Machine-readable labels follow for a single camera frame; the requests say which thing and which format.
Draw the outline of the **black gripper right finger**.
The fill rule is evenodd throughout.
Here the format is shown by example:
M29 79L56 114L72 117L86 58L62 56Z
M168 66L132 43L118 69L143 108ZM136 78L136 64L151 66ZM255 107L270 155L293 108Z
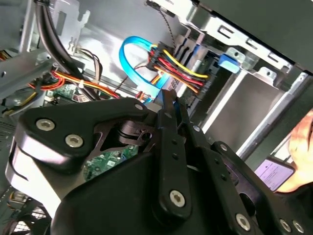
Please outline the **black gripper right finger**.
M180 148L179 183L187 220L180 235L306 235L293 212L223 142L209 144L175 100Z

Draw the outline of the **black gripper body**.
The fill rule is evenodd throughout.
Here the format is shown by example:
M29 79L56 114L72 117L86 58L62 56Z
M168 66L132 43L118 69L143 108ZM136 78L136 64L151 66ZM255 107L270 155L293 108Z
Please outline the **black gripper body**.
M226 235L220 207L204 175L189 168L192 214L164 222L153 213L155 158L133 157L71 191L51 222L53 235Z

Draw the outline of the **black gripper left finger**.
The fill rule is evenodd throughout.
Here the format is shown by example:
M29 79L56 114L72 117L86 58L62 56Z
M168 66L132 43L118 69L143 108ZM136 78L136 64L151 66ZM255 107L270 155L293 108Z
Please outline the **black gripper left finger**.
M54 218L61 201L88 182L83 178L88 160L134 144L139 146L135 157L150 154L156 160L153 212L163 218L187 218L179 183L182 135L176 99L180 98L175 92L161 91L155 102L157 111L134 98L26 111L14 136L14 169L25 179L16 188L40 201Z

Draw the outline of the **person's bare hand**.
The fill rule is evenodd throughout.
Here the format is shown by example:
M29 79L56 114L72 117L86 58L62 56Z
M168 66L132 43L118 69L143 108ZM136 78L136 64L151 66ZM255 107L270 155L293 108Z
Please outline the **person's bare hand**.
M294 174L277 190L290 193L313 181L313 112L309 111L291 131L289 152Z

